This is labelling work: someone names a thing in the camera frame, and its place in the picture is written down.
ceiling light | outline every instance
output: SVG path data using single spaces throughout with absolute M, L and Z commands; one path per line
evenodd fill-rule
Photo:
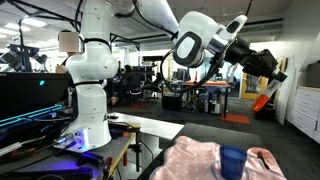
M 16 34 L 19 34 L 18 32 L 11 31 L 11 30 L 8 30 L 8 29 L 3 29 L 3 28 L 0 28 L 0 33 L 3 33 L 3 34 L 10 34 L 10 35 L 16 35 Z
M 18 24 L 13 24 L 13 23 L 8 23 L 4 27 L 14 29 L 14 30 L 19 30 L 19 25 Z M 31 29 L 25 26 L 21 26 L 22 31 L 30 31 Z
M 0 38 L 6 38 L 7 36 L 4 34 L 0 34 Z
M 37 26 L 37 27 L 43 27 L 43 26 L 47 25 L 47 23 L 45 23 L 45 22 L 35 20 L 35 19 L 30 19 L 30 18 L 23 19 L 22 23 L 29 24 L 32 26 Z

black table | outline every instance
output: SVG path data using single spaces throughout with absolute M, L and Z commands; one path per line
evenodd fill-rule
M 244 151 L 247 151 L 251 147 L 264 148 L 261 138 L 255 134 L 187 123 L 172 141 L 166 144 L 166 148 L 164 148 L 142 172 L 138 177 L 138 180 L 148 180 L 153 170 L 164 164 L 165 151 L 167 148 L 174 145 L 175 140 L 179 136 L 187 136 L 200 142 L 216 142 L 220 145 L 234 145 L 240 147 Z

computer monitor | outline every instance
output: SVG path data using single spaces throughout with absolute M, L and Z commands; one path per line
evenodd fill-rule
M 176 73 L 177 80 L 180 81 L 190 81 L 191 77 L 189 72 L 186 69 L 178 68 L 178 71 Z
M 67 74 L 0 72 L 0 120 L 53 106 L 69 82 Z

floor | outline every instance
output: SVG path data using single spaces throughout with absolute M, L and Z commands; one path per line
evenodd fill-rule
M 253 104 L 251 100 L 230 97 L 228 104 L 228 111 L 230 113 L 248 116 L 251 124 L 225 122 L 221 121 L 218 116 L 204 113 L 166 111 L 161 108 L 161 99 L 158 102 L 144 104 L 144 108 L 131 108 L 122 105 L 109 109 L 109 112 L 120 112 L 179 124 L 190 122 L 257 134 L 261 137 L 266 148 L 273 153 L 287 179 L 320 179 L 320 145 L 318 143 L 290 124 L 282 126 L 275 121 L 255 120 L 250 111 L 250 107 Z M 158 148 L 158 139 L 156 137 L 144 135 L 142 140 L 154 152 L 155 156 L 161 151 Z M 142 157 L 144 159 L 142 168 L 144 168 L 151 161 L 151 153 L 144 147 Z M 135 179 L 140 174 L 139 172 L 135 172 L 133 153 L 129 153 L 129 161 L 132 162 L 129 166 L 119 167 L 122 179 Z

ceiling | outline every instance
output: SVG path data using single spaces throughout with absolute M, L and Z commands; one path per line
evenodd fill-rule
M 78 0 L 24 0 L 33 5 L 48 9 L 52 12 L 74 19 L 75 7 Z M 247 24 L 242 28 L 239 35 L 250 42 L 272 41 L 281 33 L 283 18 L 286 9 L 294 0 L 252 0 L 248 12 Z M 168 0 L 168 3 L 179 22 L 189 11 L 200 11 L 216 22 L 227 25 L 237 15 L 246 14 L 250 0 Z M 22 6 L 28 12 L 33 9 Z M 5 2 L 0 5 L 0 28 L 7 23 L 17 23 L 26 14 Z M 60 30 L 70 29 L 72 26 L 68 22 L 39 19 L 47 23 L 39 28 L 28 25 L 31 31 L 24 32 L 24 42 L 26 45 L 48 46 L 57 43 L 57 34 Z M 131 18 L 113 19 L 112 33 L 126 38 L 135 38 L 140 43 L 168 41 L 162 31 L 148 25 L 135 13 Z M 13 41 L 12 36 L 0 38 L 0 49 L 6 44 L 19 44 Z

